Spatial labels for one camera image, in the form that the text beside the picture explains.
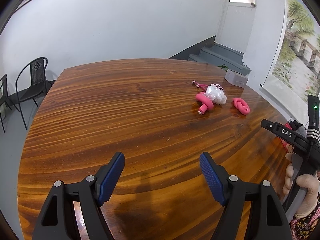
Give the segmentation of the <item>right hand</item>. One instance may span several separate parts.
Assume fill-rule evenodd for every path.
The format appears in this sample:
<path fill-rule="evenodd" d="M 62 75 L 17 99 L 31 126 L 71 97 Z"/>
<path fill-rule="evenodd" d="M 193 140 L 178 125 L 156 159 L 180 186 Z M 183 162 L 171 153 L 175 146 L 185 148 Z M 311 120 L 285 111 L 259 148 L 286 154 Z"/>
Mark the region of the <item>right hand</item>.
<path fill-rule="evenodd" d="M 303 163 L 302 157 L 295 153 L 285 154 L 291 161 L 286 168 L 283 186 L 284 210 L 287 221 L 310 215 L 317 206 L 319 193 L 319 171 Z"/>

